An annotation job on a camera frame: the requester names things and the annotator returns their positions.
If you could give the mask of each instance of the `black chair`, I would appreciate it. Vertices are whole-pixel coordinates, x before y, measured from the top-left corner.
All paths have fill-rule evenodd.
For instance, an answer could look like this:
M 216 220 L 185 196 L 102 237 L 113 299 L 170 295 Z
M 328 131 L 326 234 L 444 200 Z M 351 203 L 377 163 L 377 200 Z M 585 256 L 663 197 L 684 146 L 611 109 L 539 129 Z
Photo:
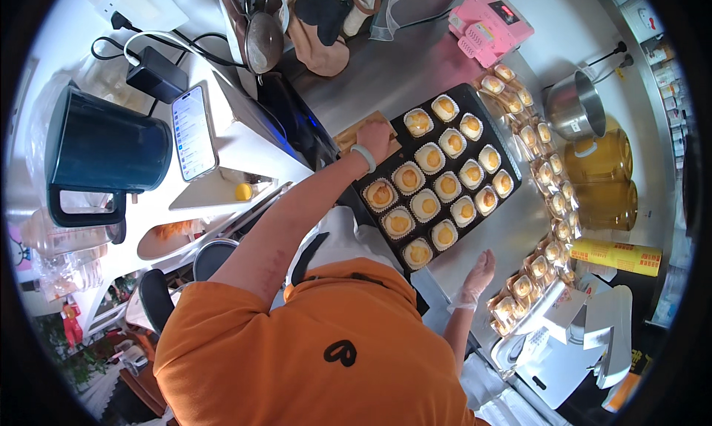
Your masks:
M 215 239 L 201 247 L 193 262 L 193 282 L 207 281 L 227 260 L 237 245 L 238 243 L 232 239 Z M 158 269 L 144 273 L 139 282 L 138 292 L 144 312 L 157 335 L 163 332 L 175 308 L 171 300 L 173 291 L 177 290 L 168 288 L 166 275 Z

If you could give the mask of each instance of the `black heart print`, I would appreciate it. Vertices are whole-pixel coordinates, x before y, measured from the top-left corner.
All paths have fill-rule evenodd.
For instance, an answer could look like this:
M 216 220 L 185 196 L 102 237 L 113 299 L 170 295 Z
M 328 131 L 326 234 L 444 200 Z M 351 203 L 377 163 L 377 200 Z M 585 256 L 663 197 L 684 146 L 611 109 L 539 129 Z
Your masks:
M 356 346 L 347 339 L 336 341 L 324 350 L 324 359 L 328 363 L 341 360 L 345 368 L 351 367 L 356 362 Z

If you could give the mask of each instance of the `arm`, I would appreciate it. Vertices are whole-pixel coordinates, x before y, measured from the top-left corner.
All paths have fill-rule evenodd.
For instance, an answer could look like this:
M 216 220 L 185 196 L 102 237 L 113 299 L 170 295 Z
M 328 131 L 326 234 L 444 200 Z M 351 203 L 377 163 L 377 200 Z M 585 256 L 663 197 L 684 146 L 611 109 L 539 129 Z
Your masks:
M 386 157 L 389 134 L 387 124 L 367 123 L 356 140 L 379 164 Z M 295 185 L 265 211 L 209 281 L 243 288 L 271 304 L 299 243 L 366 171 L 366 159 L 351 152 Z
M 496 261 L 492 250 L 482 252 L 477 258 L 475 267 L 470 270 L 452 302 L 452 305 L 455 306 L 455 311 L 450 316 L 447 326 L 445 326 L 443 338 L 445 338 L 445 341 L 448 342 L 455 354 L 456 374 L 458 377 L 462 372 L 467 335 L 470 331 L 472 318 L 475 315 L 477 300 L 487 287 L 487 284 L 492 281 L 495 264 Z

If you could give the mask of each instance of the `black power adapter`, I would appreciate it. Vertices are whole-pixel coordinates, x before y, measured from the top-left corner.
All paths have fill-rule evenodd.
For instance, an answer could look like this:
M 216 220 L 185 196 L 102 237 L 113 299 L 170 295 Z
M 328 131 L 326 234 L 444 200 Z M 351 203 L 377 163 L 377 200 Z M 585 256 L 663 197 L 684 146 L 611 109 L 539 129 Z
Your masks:
M 129 65 L 127 84 L 168 104 L 188 90 L 188 74 L 156 49 L 147 46 L 138 55 L 141 62 Z

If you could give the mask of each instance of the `black baking tray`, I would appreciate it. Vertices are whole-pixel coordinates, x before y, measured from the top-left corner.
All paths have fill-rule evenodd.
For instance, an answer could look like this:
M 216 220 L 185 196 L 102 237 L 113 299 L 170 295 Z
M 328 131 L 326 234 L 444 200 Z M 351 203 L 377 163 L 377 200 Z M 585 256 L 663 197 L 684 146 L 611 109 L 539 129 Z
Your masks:
M 369 214 L 374 218 L 375 224 L 378 227 L 378 229 L 381 231 L 383 234 L 383 237 L 386 239 L 389 247 L 393 251 L 393 253 L 396 255 L 398 258 L 398 261 L 400 261 L 401 265 L 404 267 L 405 270 L 412 270 L 408 264 L 405 262 L 402 256 L 402 251 L 405 248 L 405 246 L 412 242 L 414 239 L 418 237 L 423 237 L 428 245 L 430 245 L 431 249 L 433 250 L 433 258 L 437 257 L 440 255 L 441 252 L 438 251 L 438 249 L 433 245 L 431 237 L 430 237 L 430 230 L 437 225 L 438 223 L 442 222 L 445 219 L 450 219 L 450 221 L 453 222 L 457 229 L 457 234 L 458 234 L 458 241 L 462 239 L 464 235 L 469 233 L 474 227 L 480 224 L 485 217 L 483 217 L 479 212 L 477 213 L 477 217 L 474 221 L 470 222 L 466 227 L 460 228 L 457 226 L 455 223 L 452 215 L 450 214 L 450 207 L 452 204 L 454 204 L 459 198 L 461 198 L 464 195 L 469 195 L 472 200 L 474 201 L 475 195 L 479 190 L 481 190 L 484 186 L 486 185 L 491 185 L 492 183 L 492 178 L 494 177 L 497 172 L 499 172 L 501 169 L 506 170 L 509 172 L 509 175 L 512 177 L 512 182 L 513 182 L 513 189 L 509 193 L 509 196 L 507 198 L 497 198 L 499 199 L 499 202 L 497 204 L 497 207 L 494 209 L 494 211 L 497 211 L 501 205 L 503 205 L 504 201 L 509 199 L 510 196 L 514 193 L 514 191 L 517 190 L 522 184 L 522 175 L 519 169 L 516 167 L 516 163 L 514 162 L 512 155 L 509 151 L 509 149 L 506 148 L 505 144 L 503 143 L 503 140 L 501 138 L 500 133 L 496 130 L 496 125 L 494 121 L 492 120 L 492 117 L 490 114 L 487 112 L 485 105 L 482 103 L 480 98 L 477 96 L 477 92 L 475 89 L 467 84 L 467 83 L 462 83 L 459 84 L 458 86 L 455 86 L 454 88 L 451 88 L 445 92 L 443 92 L 447 96 L 449 96 L 451 99 L 453 99 L 460 107 L 460 112 L 457 114 L 454 120 L 452 120 L 449 123 L 444 123 L 442 120 L 440 120 L 435 113 L 433 112 L 431 108 L 431 103 L 435 98 L 440 96 L 442 93 L 437 94 L 436 96 L 432 97 L 428 101 L 425 101 L 424 103 L 421 103 L 419 105 L 415 105 L 410 109 L 407 109 L 405 113 L 401 114 L 400 116 L 396 117 L 395 119 L 391 120 L 391 125 L 393 125 L 393 128 L 396 130 L 397 135 L 396 139 L 398 142 L 401 144 L 401 148 L 396 151 L 394 154 L 392 154 L 390 157 L 388 157 L 385 161 L 383 161 L 380 165 L 378 165 L 378 168 L 376 168 L 375 172 L 372 172 L 370 174 L 366 174 L 363 178 L 359 179 L 358 181 L 355 181 L 352 183 L 353 188 L 356 190 L 357 194 L 363 201 L 363 203 L 366 205 L 366 208 L 368 208 Z M 410 132 L 408 132 L 408 129 L 405 127 L 405 123 L 403 121 L 404 115 L 414 109 L 414 108 L 421 108 L 425 110 L 426 113 L 430 116 L 430 118 L 433 121 L 434 128 L 432 131 L 429 133 L 425 134 L 424 136 L 414 138 L 413 136 L 410 135 Z M 471 113 L 475 117 L 479 118 L 482 121 L 483 125 L 483 133 L 480 139 L 476 142 L 471 141 L 470 139 L 467 139 L 467 146 L 465 147 L 465 151 L 458 156 L 457 159 L 451 159 L 448 157 L 448 155 L 445 155 L 445 166 L 436 174 L 434 175 L 425 175 L 425 185 L 418 190 L 418 192 L 422 191 L 424 188 L 429 188 L 431 191 L 434 192 L 434 183 L 435 180 L 444 172 L 446 171 L 452 171 L 455 173 L 455 176 L 457 176 L 460 168 L 465 164 L 465 162 L 469 158 L 473 158 L 476 161 L 478 161 L 477 157 L 482 148 L 484 148 L 485 145 L 492 145 L 494 148 L 497 150 L 497 152 L 500 153 L 502 157 L 502 164 L 500 166 L 500 169 L 495 171 L 494 174 L 489 174 L 488 172 L 484 171 L 485 177 L 480 183 L 480 185 L 475 189 L 475 190 L 470 190 L 465 186 L 465 184 L 461 183 L 462 185 L 462 193 L 458 195 L 457 198 L 453 199 L 452 202 L 449 202 L 447 204 L 443 204 L 442 201 L 440 201 L 441 209 L 440 213 L 430 221 L 426 223 L 421 223 L 418 219 L 414 217 L 412 214 L 412 211 L 410 209 L 410 200 L 414 198 L 414 196 L 418 193 L 415 192 L 410 196 L 404 196 L 400 190 L 396 187 L 395 183 L 391 181 L 391 176 L 394 171 L 398 169 L 403 163 L 407 161 L 413 161 L 415 162 L 415 152 L 423 146 L 425 143 L 433 142 L 436 145 L 438 145 L 438 141 L 440 139 L 440 135 L 445 131 L 447 128 L 455 128 L 459 131 L 459 126 L 460 126 L 460 121 L 462 119 L 462 116 L 465 113 Z M 363 190 L 371 185 L 374 181 L 380 179 L 380 178 L 386 178 L 389 182 L 391 182 L 391 185 L 393 186 L 393 189 L 396 191 L 397 194 L 397 199 L 396 202 L 391 204 L 385 211 L 381 213 L 376 213 L 373 212 L 366 201 L 363 197 Z M 396 208 L 399 205 L 403 205 L 405 208 L 408 209 L 408 213 L 411 214 L 413 217 L 413 220 L 415 222 L 415 228 L 413 231 L 411 231 L 408 235 L 405 237 L 402 237 L 401 239 L 398 240 L 393 240 L 385 231 L 383 226 L 381 225 L 381 218 L 386 216 L 393 208 Z

